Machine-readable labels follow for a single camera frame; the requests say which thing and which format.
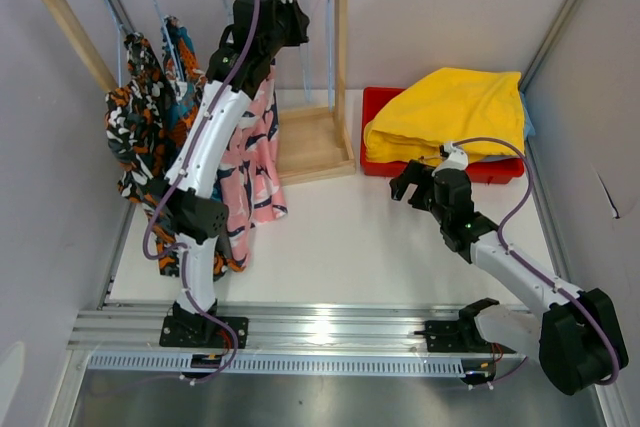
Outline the orange black camo shorts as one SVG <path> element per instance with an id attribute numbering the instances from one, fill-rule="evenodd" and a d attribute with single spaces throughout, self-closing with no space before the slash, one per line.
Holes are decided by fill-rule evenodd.
<path id="1" fill-rule="evenodd" d="M 139 32 L 126 37 L 125 48 L 130 79 L 106 96 L 107 143 L 123 168 L 120 195 L 140 205 L 150 219 L 157 201 L 149 194 L 149 182 L 164 177 L 182 147 L 176 148 L 165 126 L 169 92 L 163 59 Z"/>

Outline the light blue shorts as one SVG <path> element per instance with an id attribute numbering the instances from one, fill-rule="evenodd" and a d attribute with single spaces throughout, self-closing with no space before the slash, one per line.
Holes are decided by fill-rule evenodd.
<path id="1" fill-rule="evenodd" d="M 527 101 L 524 93 L 522 91 L 519 92 L 520 100 L 523 106 L 525 124 L 524 124 L 524 140 L 527 140 L 529 137 L 533 137 L 536 135 L 536 130 L 531 120 L 531 117 L 527 108 Z M 514 158 L 514 155 L 497 155 L 497 156 L 487 156 L 482 159 L 482 162 L 491 163 L 498 162 L 503 160 L 508 160 Z"/>

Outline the pink shark print shorts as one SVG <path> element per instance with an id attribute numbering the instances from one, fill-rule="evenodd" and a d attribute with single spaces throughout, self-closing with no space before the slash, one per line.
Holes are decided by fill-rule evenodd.
<path id="1" fill-rule="evenodd" d="M 249 264 L 251 230 L 288 213 L 277 171 L 280 124 L 275 77 L 276 68 L 271 67 L 231 135 L 218 169 L 216 188 L 229 209 L 226 266 L 234 272 Z"/>

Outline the yellow shorts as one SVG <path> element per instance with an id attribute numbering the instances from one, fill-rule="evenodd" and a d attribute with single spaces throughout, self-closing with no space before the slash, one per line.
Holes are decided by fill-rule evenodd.
<path id="1" fill-rule="evenodd" d="M 524 149 L 517 71 L 440 68 L 393 97 L 363 132 L 369 162 L 437 165 L 440 146 L 469 139 L 470 162 Z"/>

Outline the teal pirate print shorts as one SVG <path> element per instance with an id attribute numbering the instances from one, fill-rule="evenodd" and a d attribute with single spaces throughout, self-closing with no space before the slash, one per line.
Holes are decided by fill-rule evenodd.
<path id="1" fill-rule="evenodd" d="M 180 149 L 195 123 L 207 78 L 187 28 L 176 17 L 164 17 L 162 34 L 162 66 L 169 92 L 165 126 Z"/>

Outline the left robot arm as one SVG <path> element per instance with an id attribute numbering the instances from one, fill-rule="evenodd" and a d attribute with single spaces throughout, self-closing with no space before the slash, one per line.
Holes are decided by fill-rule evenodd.
<path id="1" fill-rule="evenodd" d="M 182 291 L 163 321 L 163 347 L 220 348 L 219 331 L 235 337 L 239 318 L 219 320 L 213 267 L 229 209 L 212 197 L 228 142 L 284 47 L 307 42 L 308 17 L 297 0 L 235 0 L 234 18 L 211 55 L 196 120 L 162 182 L 172 222 Z"/>

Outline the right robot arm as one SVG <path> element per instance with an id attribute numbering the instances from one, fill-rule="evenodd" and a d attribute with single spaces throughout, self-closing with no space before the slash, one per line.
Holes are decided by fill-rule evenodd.
<path id="1" fill-rule="evenodd" d="M 629 363 L 612 299 L 601 289 L 584 290 L 539 267 L 504 231 L 476 210 L 465 171 L 410 162 L 390 182 L 399 201 L 430 213 L 445 245 L 467 263 L 491 275 L 528 309 L 514 312 L 493 300 L 470 305 L 456 327 L 468 350 L 497 343 L 538 362 L 565 395 L 591 385 L 611 385 Z"/>

